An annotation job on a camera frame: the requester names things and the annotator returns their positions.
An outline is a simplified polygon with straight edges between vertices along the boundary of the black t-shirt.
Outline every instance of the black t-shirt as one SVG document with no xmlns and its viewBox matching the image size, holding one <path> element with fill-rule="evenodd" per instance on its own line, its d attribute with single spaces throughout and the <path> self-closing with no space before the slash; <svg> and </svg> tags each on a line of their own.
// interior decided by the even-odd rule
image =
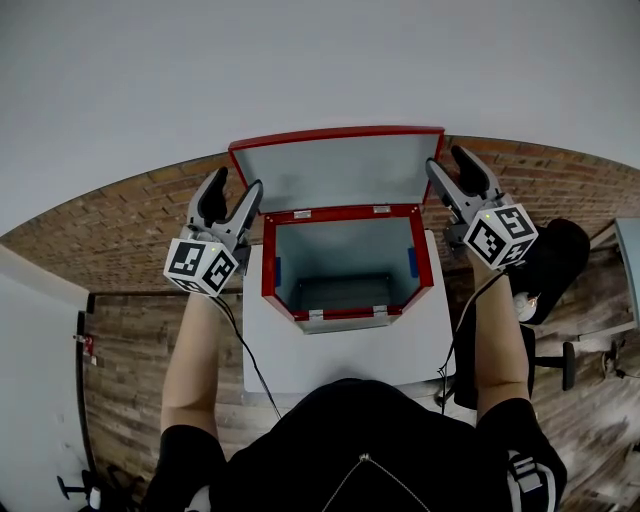
<svg viewBox="0 0 640 512">
<path fill-rule="evenodd" d="M 473 428 L 349 379 L 311 393 L 229 462 L 203 430 L 168 428 L 144 508 L 500 511 L 515 500 L 547 511 L 566 478 L 526 400 L 497 405 Z"/>
</svg>

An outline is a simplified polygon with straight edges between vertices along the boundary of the white tabletop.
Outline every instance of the white tabletop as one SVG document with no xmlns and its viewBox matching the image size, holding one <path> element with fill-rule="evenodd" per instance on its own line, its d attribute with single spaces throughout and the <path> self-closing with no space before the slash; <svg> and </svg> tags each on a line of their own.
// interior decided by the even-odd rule
<svg viewBox="0 0 640 512">
<path fill-rule="evenodd" d="M 640 322 L 638 294 L 640 293 L 640 219 L 616 219 L 616 236 L 620 244 L 627 278 L 633 315 Z"/>
<path fill-rule="evenodd" d="M 244 279 L 243 335 L 269 389 L 308 393 L 345 377 L 391 385 L 439 378 L 452 333 L 435 239 L 431 231 L 425 237 L 434 285 L 399 319 L 384 327 L 307 335 L 262 298 L 262 246 L 253 246 Z M 243 363 L 245 389 L 263 392 L 246 350 Z"/>
</svg>

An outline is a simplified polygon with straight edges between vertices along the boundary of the brick wall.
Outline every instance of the brick wall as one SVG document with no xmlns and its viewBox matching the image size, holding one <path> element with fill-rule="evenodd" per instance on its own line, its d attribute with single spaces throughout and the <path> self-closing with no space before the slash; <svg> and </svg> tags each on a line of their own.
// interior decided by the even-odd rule
<svg viewBox="0 0 640 512">
<path fill-rule="evenodd" d="M 515 141 L 447 137 L 441 162 L 456 174 L 448 151 L 460 144 L 499 175 L 503 190 L 524 204 L 534 222 L 570 219 L 593 236 L 615 217 L 640 217 L 640 172 L 592 155 Z M 94 190 L 31 219 L 0 243 L 37 265 L 93 292 L 172 290 L 162 276 L 169 241 L 185 221 L 191 196 L 227 155 L 157 169 Z M 229 209 L 243 192 L 230 172 Z M 466 266 L 442 241 L 448 211 L 432 193 L 423 213 L 444 270 Z M 252 242 L 262 239 L 256 219 Z"/>
</svg>

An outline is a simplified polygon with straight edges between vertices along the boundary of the blue tape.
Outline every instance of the blue tape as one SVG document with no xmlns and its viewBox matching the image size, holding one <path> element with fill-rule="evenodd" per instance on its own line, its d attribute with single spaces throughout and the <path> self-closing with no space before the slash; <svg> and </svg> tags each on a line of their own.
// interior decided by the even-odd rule
<svg viewBox="0 0 640 512">
<path fill-rule="evenodd" d="M 411 277 L 418 278 L 420 274 L 418 272 L 418 260 L 416 259 L 416 250 L 413 247 L 407 249 L 409 253 L 409 268 L 411 270 Z"/>
<path fill-rule="evenodd" d="M 280 258 L 276 258 L 276 288 L 280 286 L 281 277 L 282 276 L 280 274 Z"/>
</svg>

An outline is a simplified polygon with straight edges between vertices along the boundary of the black sleeve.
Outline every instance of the black sleeve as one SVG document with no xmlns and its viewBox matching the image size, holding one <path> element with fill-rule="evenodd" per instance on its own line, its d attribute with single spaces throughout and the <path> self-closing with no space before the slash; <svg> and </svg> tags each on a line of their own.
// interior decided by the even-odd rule
<svg viewBox="0 0 640 512">
<path fill-rule="evenodd" d="M 162 433 L 160 459 L 142 509 L 147 512 L 184 512 L 193 496 L 224 472 L 220 443 L 208 432 L 174 425 Z"/>
<path fill-rule="evenodd" d="M 487 412 L 477 434 L 484 466 L 482 488 L 495 510 L 547 512 L 558 508 L 567 470 L 540 430 L 533 406 L 514 398 Z"/>
</svg>

